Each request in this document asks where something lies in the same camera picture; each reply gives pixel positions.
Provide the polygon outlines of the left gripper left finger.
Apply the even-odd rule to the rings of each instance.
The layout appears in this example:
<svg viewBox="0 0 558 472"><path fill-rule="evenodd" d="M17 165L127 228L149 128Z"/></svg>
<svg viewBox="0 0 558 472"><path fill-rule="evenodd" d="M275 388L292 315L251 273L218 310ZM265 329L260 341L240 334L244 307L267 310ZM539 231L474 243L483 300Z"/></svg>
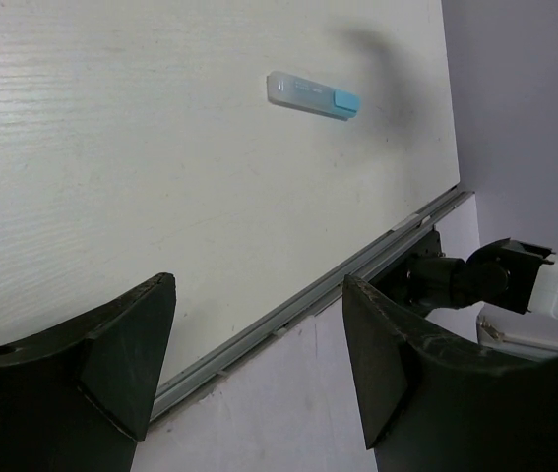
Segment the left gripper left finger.
<svg viewBox="0 0 558 472"><path fill-rule="evenodd" d="M176 306L159 273L0 346L0 471L128 471L147 435Z"/></svg>

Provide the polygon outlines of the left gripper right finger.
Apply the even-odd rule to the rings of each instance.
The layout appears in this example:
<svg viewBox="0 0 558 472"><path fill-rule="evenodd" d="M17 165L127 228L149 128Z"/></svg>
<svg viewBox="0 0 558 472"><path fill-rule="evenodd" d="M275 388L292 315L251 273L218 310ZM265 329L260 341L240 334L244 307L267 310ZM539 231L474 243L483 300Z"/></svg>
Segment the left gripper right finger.
<svg viewBox="0 0 558 472"><path fill-rule="evenodd" d="M347 276L342 317L381 471L558 471L558 357L463 339Z"/></svg>

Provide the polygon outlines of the blue clear highlighter pen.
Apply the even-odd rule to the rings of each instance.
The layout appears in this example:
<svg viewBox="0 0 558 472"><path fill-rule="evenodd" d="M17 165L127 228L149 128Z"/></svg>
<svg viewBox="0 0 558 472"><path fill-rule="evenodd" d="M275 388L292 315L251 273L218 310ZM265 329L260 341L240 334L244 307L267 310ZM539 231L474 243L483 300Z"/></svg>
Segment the blue clear highlighter pen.
<svg viewBox="0 0 558 472"><path fill-rule="evenodd" d="M344 121L354 118L361 107L353 93L280 71L267 75L267 97L272 104Z"/></svg>

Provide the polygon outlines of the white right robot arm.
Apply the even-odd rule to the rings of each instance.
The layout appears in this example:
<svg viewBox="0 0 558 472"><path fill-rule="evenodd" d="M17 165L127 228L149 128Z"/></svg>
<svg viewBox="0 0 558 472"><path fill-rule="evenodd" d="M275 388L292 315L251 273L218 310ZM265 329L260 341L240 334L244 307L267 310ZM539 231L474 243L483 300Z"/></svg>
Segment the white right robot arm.
<svg viewBox="0 0 558 472"><path fill-rule="evenodd" d="M508 238L476 250L467 264L491 271L481 282L478 344L530 360L558 356L558 254Z"/></svg>

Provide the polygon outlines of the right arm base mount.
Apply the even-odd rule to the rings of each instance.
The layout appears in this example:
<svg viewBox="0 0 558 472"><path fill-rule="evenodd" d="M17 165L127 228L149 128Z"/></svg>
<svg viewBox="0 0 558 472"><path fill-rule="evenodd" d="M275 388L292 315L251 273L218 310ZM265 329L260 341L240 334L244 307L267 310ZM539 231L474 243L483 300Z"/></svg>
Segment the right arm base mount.
<svg viewBox="0 0 558 472"><path fill-rule="evenodd" d="M432 229L374 275L370 284L397 305L426 318L436 309L462 309L480 301L477 294L465 292L465 283L460 285L465 273L465 263L445 255L441 233Z"/></svg>

